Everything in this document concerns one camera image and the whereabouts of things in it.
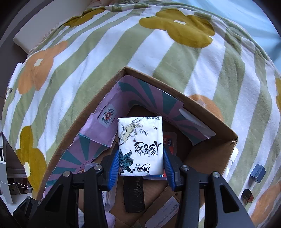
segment blue gripper pad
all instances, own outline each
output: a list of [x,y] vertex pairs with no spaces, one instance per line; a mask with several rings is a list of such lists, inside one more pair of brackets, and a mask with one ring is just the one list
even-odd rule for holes
[[109,190],[115,185],[115,182],[117,180],[118,173],[119,173],[119,149],[115,150],[115,148],[114,148],[112,153],[114,153],[114,152],[115,152],[115,155],[112,160],[112,165],[110,167],[109,177],[108,177],[108,189]]
[[165,147],[164,147],[163,153],[164,153],[164,170],[165,170],[165,173],[167,176],[168,184],[174,191],[176,189],[175,172],[174,172],[171,162],[168,158],[168,154],[165,150]]

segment white label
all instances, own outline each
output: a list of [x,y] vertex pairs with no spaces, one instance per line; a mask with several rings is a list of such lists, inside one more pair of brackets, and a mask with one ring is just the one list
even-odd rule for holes
[[102,196],[103,196],[103,206],[105,207],[106,191],[101,191],[101,194],[102,194]]
[[146,228],[161,228],[178,213],[179,202],[172,196],[154,216],[145,223]]
[[108,128],[114,120],[116,110],[112,104],[109,104],[103,111],[99,118],[99,123]]

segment blanket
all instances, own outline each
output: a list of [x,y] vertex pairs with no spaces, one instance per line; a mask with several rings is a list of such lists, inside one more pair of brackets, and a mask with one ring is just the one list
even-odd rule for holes
[[[264,226],[281,204],[280,73],[242,27],[181,3],[123,1],[87,9],[27,58],[2,123],[34,190],[79,113],[124,66],[172,86],[237,133],[238,155],[224,177],[239,198],[245,188],[252,191],[255,199],[245,207],[254,224]],[[249,178],[256,164],[266,170],[260,184]]]

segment light blue sheet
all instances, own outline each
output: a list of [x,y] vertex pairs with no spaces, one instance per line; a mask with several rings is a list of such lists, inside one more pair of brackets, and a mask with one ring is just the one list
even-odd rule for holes
[[199,7],[240,24],[281,72],[281,38],[265,13],[252,0],[174,1]]

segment screw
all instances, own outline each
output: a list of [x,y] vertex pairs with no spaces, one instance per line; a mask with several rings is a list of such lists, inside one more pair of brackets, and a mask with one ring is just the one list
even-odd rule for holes
[[188,165],[182,165],[181,169],[184,171],[188,171],[189,170],[189,166]]
[[220,174],[218,172],[213,172],[213,176],[218,178],[220,176]]
[[69,177],[70,176],[70,171],[64,171],[62,175],[64,177]]
[[94,169],[95,169],[95,170],[101,170],[102,168],[103,168],[103,167],[102,167],[101,165],[95,165],[95,166],[94,166]]

